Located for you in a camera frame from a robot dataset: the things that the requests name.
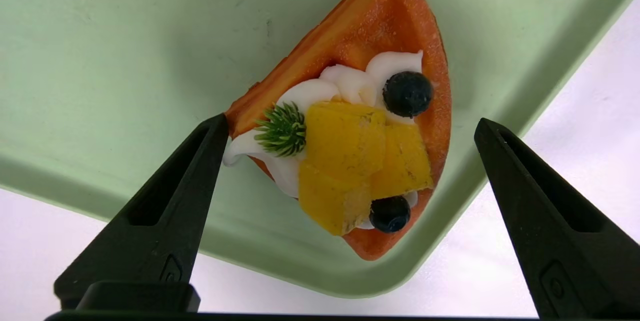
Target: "light green plastic tray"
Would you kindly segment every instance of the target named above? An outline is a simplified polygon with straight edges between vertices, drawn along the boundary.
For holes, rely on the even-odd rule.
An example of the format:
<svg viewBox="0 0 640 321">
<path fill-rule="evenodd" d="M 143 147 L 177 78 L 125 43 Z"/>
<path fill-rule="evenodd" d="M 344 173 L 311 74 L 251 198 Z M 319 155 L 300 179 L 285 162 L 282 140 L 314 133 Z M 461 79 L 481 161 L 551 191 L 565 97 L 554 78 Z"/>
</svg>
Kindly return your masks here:
<svg viewBox="0 0 640 321">
<path fill-rule="evenodd" d="M 0 0 L 0 184 L 109 219 L 339 1 Z M 480 117 L 525 132 L 631 0 L 427 1 L 453 125 L 445 173 L 411 232 L 362 261 L 245 159 L 220 171 L 202 253 L 343 298 L 397 287 L 484 183 Z"/>
</svg>

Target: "blueberry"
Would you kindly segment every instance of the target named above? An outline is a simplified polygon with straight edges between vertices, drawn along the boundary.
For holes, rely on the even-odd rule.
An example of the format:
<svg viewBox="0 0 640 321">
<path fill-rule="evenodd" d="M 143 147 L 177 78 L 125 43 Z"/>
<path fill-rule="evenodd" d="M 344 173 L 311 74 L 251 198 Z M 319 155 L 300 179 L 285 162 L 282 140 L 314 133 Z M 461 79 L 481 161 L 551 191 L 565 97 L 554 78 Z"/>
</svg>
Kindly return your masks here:
<svg viewBox="0 0 640 321">
<path fill-rule="evenodd" d="M 380 198 L 371 202 L 368 219 L 371 225 L 384 233 L 402 230 L 411 218 L 411 207 L 403 196 Z"/>
<path fill-rule="evenodd" d="M 427 77 L 413 71 L 394 74 L 382 89 L 386 109 L 403 118 L 414 118 L 425 112 L 433 95 L 434 89 Z"/>
</svg>

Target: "white cream swirl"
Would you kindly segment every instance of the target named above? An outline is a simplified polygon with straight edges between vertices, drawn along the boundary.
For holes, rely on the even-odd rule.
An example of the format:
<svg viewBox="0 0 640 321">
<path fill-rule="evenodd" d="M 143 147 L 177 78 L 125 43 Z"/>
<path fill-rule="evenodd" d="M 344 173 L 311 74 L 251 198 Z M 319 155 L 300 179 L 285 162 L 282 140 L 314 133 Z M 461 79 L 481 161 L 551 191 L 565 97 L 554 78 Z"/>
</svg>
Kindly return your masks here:
<svg viewBox="0 0 640 321">
<path fill-rule="evenodd" d="M 348 103 L 362 104 L 384 110 L 386 117 L 398 123 L 412 124 L 413 118 L 398 116 L 387 110 L 382 98 L 382 90 L 387 80 L 403 71 L 422 71 L 423 52 L 382 52 L 371 59 L 366 71 L 343 65 L 328 66 L 320 77 L 300 82 L 288 89 L 277 101 L 295 103 L 305 116 L 309 107 L 317 102 L 345 100 Z M 276 185 L 291 198 L 298 197 L 298 169 L 306 158 L 301 152 L 294 157 L 275 157 L 265 152 L 254 139 L 259 132 L 252 129 L 238 135 L 224 150 L 222 163 L 233 166 L 240 155 L 249 155 L 262 160 Z"/>
</svg>

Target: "fruit dessert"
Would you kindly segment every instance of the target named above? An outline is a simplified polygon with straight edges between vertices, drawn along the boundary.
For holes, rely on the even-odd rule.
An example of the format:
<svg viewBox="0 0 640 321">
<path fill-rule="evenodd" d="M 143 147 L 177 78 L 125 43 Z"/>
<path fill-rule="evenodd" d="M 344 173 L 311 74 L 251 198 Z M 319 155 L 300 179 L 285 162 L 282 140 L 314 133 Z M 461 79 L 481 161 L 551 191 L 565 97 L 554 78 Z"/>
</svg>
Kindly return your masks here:
<svg viewBox="0 0 640 321">
<path fill-rule="evenodd" d="M 451 133 L 446 55 L 425 0 L 342 0 L 225 113 L 231 166 L 249 155 L 364 260 L 409 230 Z"/>
</svg>

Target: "cut fruit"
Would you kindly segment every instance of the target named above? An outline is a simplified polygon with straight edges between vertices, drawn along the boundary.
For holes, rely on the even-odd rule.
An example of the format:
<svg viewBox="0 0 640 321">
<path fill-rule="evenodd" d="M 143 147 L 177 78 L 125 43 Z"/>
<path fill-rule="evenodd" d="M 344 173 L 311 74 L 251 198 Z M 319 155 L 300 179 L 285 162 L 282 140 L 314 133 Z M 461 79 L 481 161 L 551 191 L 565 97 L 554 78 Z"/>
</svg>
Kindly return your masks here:
<svg viewBox="0 0 640 321">
<path fill-rule="evenodd" d="M 369 217 L 371 189 L 368 179 L 338 180 L 306 160 L 300 164 L 299 179 L 300 207 L 332 235 L 345 235 Z"/>
<path fill-rule="evenodd" d="M 386 152 L 380 171 L 371 175 L 373 200 L 433 187 L 429 156 L 417 125 L 386 125 Z"/>
<path fill-rule="evenodd" d="M 320 77 L 327 66 L 339 64 L 364 71 L 379 53 L 420 50 L 424 52 L 422 73 L 431 81 L 433 94 L 429 108 L 414 120 L 425 141 L 435 185 L 449 150 L 451 88 L 442 38 L 425 0 L 342 0 L 263 81 L 229 107 L 224 113 L 229 134 L 235 139 L 255 128 L 255 120 L 263 119 L 263 111 L 282 94 L 303 81 Z M 254 161 L 269 175 L 262 161 Z M 411 219 L 398 232 L 354 229 L 343 238 L 361 258 L 376 260 L 412 227 L 431 195 L 432 189 L 418 192 Z"/>
<path fill-rule="evenodd" d="M 318 102 L 306 113 L 306 159 L 339 180 L 357 181 L 382 168 L 385 112 L 363 104 Z"/>
</svg>

